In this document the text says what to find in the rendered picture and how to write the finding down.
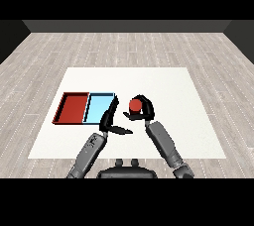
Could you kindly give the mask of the dark grey robot body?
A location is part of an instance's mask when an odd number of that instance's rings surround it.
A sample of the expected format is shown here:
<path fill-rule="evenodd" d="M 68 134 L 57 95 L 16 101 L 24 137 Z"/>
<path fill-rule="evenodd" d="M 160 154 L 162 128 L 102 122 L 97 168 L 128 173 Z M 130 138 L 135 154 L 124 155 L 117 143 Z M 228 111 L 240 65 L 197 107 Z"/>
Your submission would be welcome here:
<path fill-rule="evenodd" d="M 101 170 L 97 178 L 157 178 L 153 170 L 141 168 L 137 159 L 131 160 L 130 167 L 123 166 L 123 160 L 117 159 L 113 168 Z"/>

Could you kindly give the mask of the shallow red open box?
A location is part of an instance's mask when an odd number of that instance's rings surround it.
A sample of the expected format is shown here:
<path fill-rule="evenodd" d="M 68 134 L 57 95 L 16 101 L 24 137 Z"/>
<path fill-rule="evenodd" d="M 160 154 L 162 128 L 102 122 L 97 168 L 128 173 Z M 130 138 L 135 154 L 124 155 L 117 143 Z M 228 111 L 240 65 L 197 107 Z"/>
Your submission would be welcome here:
<path fill-rule="evenodd" d="M 81 125 L 88 92 L 65 92 L 53 119 L 55 125 Z"/>

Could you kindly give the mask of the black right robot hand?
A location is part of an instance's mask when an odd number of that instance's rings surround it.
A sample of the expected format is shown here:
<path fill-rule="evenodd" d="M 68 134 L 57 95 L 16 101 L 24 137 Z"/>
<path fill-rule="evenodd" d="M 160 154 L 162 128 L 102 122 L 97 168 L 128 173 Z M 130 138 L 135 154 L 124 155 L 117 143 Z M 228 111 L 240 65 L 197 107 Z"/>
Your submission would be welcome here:
<path fill-rule="evenodd" d="M 132 99 L 139 99 L 142 102 L 142 110 L 136 115 L 131 115 L 129 111 L 124 112 L 124 115 L 131 121 L 144 120 L 145 126 L 149 126 L 150 122 L 155 118 L 155 111 L 152 102 L 146 96 L 141 94 L 138 94 Z"/>

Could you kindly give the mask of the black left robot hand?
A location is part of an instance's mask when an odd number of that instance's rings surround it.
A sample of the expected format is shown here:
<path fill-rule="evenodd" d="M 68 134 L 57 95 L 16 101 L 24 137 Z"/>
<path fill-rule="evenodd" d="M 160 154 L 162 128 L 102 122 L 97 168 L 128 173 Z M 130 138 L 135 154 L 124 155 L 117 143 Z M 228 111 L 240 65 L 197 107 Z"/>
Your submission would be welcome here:
<path fill-rule="evenodd" d="M 118 135 L 132 134 L 131 130 L 113 125 L 113 118 L 114 118 L 114 114 L 116 112 L 118 104 L 119 104 L 119 100 L 117 96 L 114 96 L 114 98 L 112 99 L 109 105 L 109 108 L 103 113 L 99 123 L 99 130 L 102 133 L 111 132 Z"/>

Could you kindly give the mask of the small red can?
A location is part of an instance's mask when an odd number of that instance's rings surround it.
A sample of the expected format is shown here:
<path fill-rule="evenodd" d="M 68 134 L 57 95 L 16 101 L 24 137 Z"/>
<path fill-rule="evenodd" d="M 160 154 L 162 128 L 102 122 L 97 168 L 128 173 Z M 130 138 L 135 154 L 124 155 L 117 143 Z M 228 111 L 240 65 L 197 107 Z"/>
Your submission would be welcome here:
<path fill-rule="evenodd" d="M 131 115 L 139 114 L 142 110 L 142 102 L 139 99 L 132 99 L 129 102 L 129 113 Z"/>

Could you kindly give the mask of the shallow light blue open box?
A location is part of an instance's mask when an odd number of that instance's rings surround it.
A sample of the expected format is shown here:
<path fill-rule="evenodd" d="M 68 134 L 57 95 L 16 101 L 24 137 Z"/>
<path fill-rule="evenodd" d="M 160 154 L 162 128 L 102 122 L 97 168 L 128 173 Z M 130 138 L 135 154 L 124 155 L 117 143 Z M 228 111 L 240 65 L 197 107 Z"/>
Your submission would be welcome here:
<path fill-rule="evenodd" d="M 113 99 L 113 92 L 91 92 L 85 106 L 82 123 L 84 125 L 98 125 Z"/>

